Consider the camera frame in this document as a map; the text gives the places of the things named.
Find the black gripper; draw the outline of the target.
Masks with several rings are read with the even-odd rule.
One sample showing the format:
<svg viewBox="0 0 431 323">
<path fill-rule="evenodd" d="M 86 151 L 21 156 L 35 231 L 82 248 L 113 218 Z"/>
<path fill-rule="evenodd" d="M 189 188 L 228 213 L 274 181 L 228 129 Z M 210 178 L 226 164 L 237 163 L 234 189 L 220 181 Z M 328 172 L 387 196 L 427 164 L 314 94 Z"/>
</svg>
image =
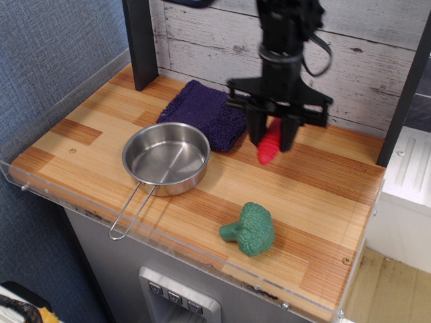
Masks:
<svg viewBox="0 0 431 323">
<path fill-rule="evenodd" d="M 306 85 L 301 78 L 301 52 L 295 55 L 261 50 L 260 77 L 229 79 L 228 107 L 242 110 L 250 141 L 260 143 L 266 132 L 267 116 L 283 118 L 280 151 L 291 150 L 300 125 L 327 125 L 329 96 Z"/>
</svg>

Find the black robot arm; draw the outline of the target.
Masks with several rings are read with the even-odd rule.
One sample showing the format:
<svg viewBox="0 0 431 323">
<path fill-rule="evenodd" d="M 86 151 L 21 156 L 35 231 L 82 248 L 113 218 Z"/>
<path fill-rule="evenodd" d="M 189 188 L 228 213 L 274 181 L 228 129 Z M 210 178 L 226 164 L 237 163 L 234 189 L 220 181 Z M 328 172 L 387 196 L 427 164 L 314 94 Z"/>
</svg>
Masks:
<svg viewBox="0 0 431 323">
<path fill-rule="evenodd" d="M 318 1 L 258 1 L 262 42 L 260 77 L 229 79 L 228 106 L 246 116 L 250 140 L 258 145 L 266 132 L 267 117 L 280 119 L 280 150 L 289 151 L 299 127 L 325 127 L 329 96 L 306 85 L 301 71 L 307 69 L 304 44 L 312 41 L 327 53 L 331 49 L 316 30 L 325 10 Z"/>
</svg>

